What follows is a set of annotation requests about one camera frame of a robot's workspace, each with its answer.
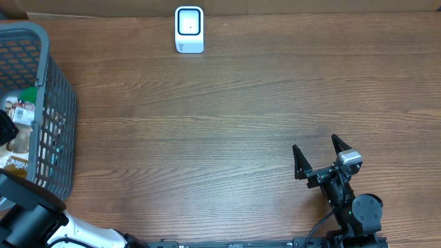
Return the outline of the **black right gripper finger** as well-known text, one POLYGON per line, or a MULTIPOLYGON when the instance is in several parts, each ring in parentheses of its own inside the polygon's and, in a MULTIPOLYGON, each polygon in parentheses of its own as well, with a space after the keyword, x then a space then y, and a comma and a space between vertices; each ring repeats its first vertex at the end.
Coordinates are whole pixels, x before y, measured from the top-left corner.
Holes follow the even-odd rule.
POLYGON ((307 179, 308 173, 313 171, 312 166, 297 145, 293 145, 292 149, 294 154, 295 179, 307 179))
POLYGON ((331 140, 337 155, 341 152, 352 149, 352 147, 346 144, 337 134, 332 134, 331 140))

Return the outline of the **beige food pouch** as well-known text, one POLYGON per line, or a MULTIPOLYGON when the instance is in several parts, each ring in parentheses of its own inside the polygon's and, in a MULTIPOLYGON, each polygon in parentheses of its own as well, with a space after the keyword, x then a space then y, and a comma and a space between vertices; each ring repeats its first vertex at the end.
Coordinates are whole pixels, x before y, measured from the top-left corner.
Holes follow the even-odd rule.
POLYGON ((5 99, 5 111, 19 132, 14 139, 1 146, 1 169, 26 178, 35 106, 31 102, 19 100, 17 96, 9 96, 5 99))

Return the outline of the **green lid jar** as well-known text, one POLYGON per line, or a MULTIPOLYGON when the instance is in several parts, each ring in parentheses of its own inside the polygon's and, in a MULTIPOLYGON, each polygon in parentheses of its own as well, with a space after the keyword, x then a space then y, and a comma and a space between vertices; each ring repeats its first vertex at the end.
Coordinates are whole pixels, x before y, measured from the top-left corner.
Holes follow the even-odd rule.
POLYGON ((27 87, 26 89, 21 91, 19 95, 19 100, 35 104, 37 101, 37 93, 38 89, 36 87, 27 87))

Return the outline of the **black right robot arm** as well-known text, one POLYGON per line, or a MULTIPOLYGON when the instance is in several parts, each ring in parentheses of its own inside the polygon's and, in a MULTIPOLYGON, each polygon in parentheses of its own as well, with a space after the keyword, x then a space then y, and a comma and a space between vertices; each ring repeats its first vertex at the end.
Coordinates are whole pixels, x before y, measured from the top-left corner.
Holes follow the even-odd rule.
POLYGON ((314 170, 301 149, 293 145, 295 179, 306 180, 307 187, 319 187, 331 211, 305 237, 293 239, 294 247, 388 247, 387 239, 377 236, 382 229, 382 200, 375 194, 355 195, 350 180, 362 167, 362 155, 338 135, 331 140, 336 153, 328 167, 314 170))

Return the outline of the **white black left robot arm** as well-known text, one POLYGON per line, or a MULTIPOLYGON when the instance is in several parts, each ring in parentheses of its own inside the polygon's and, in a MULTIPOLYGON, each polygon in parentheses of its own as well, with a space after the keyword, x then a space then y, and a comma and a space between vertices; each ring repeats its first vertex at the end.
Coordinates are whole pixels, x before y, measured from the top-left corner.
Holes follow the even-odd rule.
POLYGON ((2 247, 147 247, 130 234, 71 216, 51 191, 5 169, 1 196, 14 203, 1 219, 2 247))

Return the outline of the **white barcode scanner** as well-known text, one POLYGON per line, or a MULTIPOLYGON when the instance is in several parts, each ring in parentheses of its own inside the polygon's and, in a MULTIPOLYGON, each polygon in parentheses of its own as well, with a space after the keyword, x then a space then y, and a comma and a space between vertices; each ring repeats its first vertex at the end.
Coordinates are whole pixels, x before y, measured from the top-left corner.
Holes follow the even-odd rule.
POLYGON ((199 6, 180 6, 175 11, 175 44, 182 54, 204 52, 204 12, 199 6))

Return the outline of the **grey plastic mesh basket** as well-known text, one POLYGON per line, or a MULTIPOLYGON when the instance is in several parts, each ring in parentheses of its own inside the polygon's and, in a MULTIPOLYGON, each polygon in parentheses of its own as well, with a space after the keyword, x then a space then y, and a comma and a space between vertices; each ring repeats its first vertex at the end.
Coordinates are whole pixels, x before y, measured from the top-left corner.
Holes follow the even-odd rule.
POLYGON ((50 54, 47 32, 30 22, 1 25, 1 110, 5 99, 38 89, 25 179, 66 200, 73 188, 78 101, 50 54))

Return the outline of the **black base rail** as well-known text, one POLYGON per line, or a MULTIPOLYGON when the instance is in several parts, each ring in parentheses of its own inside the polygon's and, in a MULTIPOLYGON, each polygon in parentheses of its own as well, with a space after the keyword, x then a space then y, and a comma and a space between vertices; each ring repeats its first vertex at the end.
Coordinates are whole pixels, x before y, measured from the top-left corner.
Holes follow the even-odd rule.
POLYGON ((325 248, 332 247, 326 238, 310 238, 308 245, 305 237, 293 240, 265 240, 265 241, 231 241, 231 242, 190 242, 179 243, 176 241, 145 242, 149 248, 325 248))

